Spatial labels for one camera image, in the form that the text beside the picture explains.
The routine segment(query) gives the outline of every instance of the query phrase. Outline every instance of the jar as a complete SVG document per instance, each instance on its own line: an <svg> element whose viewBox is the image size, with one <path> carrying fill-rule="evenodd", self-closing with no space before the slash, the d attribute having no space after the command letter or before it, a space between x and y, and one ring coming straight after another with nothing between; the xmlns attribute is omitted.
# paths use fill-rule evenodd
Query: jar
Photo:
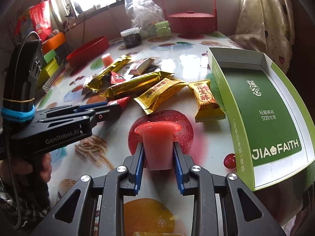
<svg viewBox="0 0 315 236"><path fill-rule="evenodd" d="M142 43L141 35L139 34L139 32L139 27L135 27L127 29L120 33L123 37L123 42L125 43L127 49L136 47Z"/></svg>
<svg viewBox="0 0 315 236"><path fill-rule="evenodd" d="M171 36L171 28L169 27L169 22L167 20L156 23L156 33L158 37L167 37Z"/></svg>

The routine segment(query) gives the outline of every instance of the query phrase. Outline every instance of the blue hair tie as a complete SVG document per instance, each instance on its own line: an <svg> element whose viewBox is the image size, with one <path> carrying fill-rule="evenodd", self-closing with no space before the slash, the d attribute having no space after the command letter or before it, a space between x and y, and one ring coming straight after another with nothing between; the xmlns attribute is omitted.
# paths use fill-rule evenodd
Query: blue hair tie
<svg viewBox="0 0 315 236"><path fill-rule="evenodd" d="M17 112L5 107L1 107L1 116L7 121L26 122L32 120L35 116L35 106L29 112Z"/></svg>

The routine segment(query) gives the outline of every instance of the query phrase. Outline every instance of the red basket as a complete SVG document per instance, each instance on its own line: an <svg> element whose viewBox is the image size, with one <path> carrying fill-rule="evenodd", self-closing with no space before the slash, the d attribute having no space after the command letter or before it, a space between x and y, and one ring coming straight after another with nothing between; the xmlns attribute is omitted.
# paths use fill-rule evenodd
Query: red basket
<svg viewBox="0 0 315 236"><path fill-rule="evenodd" d="M67 61L71 67L83 66L90 60L101 55L108 47L109 43L106 36L96 38L70 53L67 56Z"/></svg>
<svg viewBox="0 0 315 236"><path fill-rule="evenodd" d="M171 31L174 33L208 34L218 29L215 0L213 0L213 15L194 11L167 15L164 0L162 4L165 20L169 21Z"/></svg>

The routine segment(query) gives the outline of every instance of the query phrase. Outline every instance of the beige curtain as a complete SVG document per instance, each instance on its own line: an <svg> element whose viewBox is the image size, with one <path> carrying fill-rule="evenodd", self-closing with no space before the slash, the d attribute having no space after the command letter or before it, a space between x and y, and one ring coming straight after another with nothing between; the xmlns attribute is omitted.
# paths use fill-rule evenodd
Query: beige curtain
<svg viewBox="0 0 315 236"><path fill-rule="evenodd" d="M230 38L245 49L266 53L286 74L295 39L291 0L242 0Z"/></svg>

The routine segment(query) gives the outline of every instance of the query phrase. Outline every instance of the green jar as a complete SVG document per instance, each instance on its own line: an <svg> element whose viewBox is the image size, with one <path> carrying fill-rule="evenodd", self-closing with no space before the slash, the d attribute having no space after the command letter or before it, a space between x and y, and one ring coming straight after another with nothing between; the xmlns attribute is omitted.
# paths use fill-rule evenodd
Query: green jar
<svg viewBox="0 0 315 236"><path fill-rule="evenodd" d="M169 27L169 22L167 20L156 23L156 33L158 37L171 36L171 28Z"/></svg>

